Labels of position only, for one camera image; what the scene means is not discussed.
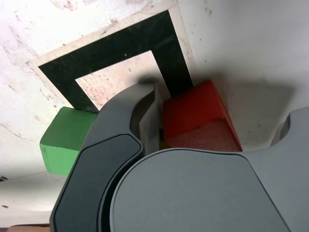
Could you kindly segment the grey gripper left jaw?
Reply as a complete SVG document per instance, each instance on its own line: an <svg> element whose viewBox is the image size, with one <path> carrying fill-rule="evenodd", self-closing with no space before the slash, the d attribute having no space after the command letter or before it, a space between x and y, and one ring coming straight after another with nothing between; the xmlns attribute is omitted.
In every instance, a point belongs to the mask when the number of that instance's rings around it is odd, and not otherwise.
<svg viewBox="0 0 309 232"><path fill-rule="evenodd" d="M137 83L101 108L53 208L51 231L110 231L113 193L144 155L139 124L156 99L157 84Z"/></svg>

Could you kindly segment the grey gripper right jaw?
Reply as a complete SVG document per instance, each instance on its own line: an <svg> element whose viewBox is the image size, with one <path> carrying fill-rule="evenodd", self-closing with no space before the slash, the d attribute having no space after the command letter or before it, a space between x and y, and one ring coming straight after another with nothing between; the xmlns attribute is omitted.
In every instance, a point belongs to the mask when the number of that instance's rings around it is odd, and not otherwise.
<svg viewBox="0 0 309 232"><path fill-rule="evenodd" d="M292 111L285 124L287 134L262 150L144 157L113 194L111 231L308 231L309 109Z"/></svg>

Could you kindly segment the person's hand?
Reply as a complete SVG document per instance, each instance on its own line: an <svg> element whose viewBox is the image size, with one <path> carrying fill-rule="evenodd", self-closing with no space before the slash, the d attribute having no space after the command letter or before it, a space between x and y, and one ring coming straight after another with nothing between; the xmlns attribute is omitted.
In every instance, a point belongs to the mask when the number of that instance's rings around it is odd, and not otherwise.
<svg viewBox="0 0 309 232"><path fill-rule="evenodd" d="M15 225L7 229L7 232L50 232L49 226L43 225Z"/></svg>

